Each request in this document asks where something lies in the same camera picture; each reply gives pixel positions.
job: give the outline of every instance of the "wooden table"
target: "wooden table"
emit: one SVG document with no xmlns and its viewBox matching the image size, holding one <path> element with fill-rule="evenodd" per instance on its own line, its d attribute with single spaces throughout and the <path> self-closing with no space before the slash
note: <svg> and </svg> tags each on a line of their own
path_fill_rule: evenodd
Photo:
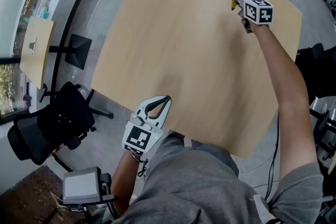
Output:
<svg viewBox="0 0 336 224">
<path fill-rule="evenodd" d="M 301 13 L 269 1 L 270 28 L 295 59 Z M 131 110 L 168 94 L 166 127 L 250 156 L 278 105 L 257 39 L 237 13 L 230 0 L 124 0 L 91 87 Z"/>
<path fill-rule="evenodd" d="M 31 17 L 26 30 L 20 68 L 39 89 L 43 87 L 47 55 L 54 29 L 53 21 Z"/>
</svg>

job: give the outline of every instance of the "black square base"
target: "black square base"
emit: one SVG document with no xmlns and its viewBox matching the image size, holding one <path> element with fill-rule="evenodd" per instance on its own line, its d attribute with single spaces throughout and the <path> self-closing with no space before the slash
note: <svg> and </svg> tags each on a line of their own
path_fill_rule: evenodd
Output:
<svg viewBox="0 0 336 224">
<path fill-rule="evenodd" d="M 68 48 L 74 48 L 75 52 L 67 52 L 65 56 L 65 62 L 68 62 L 69 64 L 80 69 L 84 69 L 91 42 L 92 40 L 89 38 L 72 34 Z"/>
</svg>

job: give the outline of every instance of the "floor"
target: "floor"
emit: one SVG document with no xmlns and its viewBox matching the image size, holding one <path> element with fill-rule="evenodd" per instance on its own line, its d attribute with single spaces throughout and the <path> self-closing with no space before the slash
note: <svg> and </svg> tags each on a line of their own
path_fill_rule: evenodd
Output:
<svg viewBox="0 0 336 224">
<path fill-rule="evenodd" d="M 84 96 L 87 96 L 93 71 L 97 63 L 100 50 L 103 46 L 110 25 L 115 17 L 122 0 L 82 0 L 75 14 L 71 25 L 70 34 L 77 34 L 92 39 L 91 48 L 88 54 L 84 70 L 75 68 L 62 61 L 57 78 L 59 89 L 66 81 L 79 83 Z M 302 11 L 302 31 L 299 48 L 311 47 L 321 42 L 325 49 L 334 46 L 336 32 L 331 22 L 328 10 L 323 0 L 292 0 L 292 3 Z M 319 100 L 316 110 L 321 111 L 324 103 L 328 107 L 333 105 L 333 99 Z M 129 119 L 131 111 L 123 106 L 95 93 L 90 105 L 99 110 L 111 111 L 114 119 L 95 116 L 97 131 L 89 133 L 82 144 L 75 150 L 70 151 L 66 147 L 60 150 L 60 158 L 74 169 L 82 169 L 90 166 L 98 166 L 102 172 L 113 175 L 119 159 L 123 153 L 121 140 L 126 120 Z M 264 138 L 260 141 L 251 158 L 242 160 L 233 157 L 236 161 L 240 174 L 239 179 L 256 187 L 255 190 L 265 195 L 268 181 L 268 171 L 271 165 L 271 158 L 275 150 L 277 130 L 277 117 L 269 126 Z M 150 159 L 154 152 L 153 148 L 148 152 Z M 279 153 L 275 163 L 274 180 L 279 178 Z M 139 195 L 143 187 L 143 180 L 136 181 L 134 193 Z"/>
</svg>

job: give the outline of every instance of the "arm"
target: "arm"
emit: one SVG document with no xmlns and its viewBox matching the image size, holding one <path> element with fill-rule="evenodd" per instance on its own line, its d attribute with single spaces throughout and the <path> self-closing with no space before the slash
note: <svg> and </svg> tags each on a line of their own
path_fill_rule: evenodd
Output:
<svg viewBox="0 0 336 224">
<path fill-rule="evenodd" d="M 125 151 L 113 175 L 111 184 L 111 193 L 117 197 L 113 204 L 119 215 L 124 214 L 128 209 L 138 168 L 139 162 L 133 159 L 130 152 Z"/>
<path fill-rule="evenodd" d="M 279 103 L 280 179 L 294 169 L 316 163 L 309 101 L 302 74 L 267 26 L 251 23 L 266 59 Z"/>
</svg>

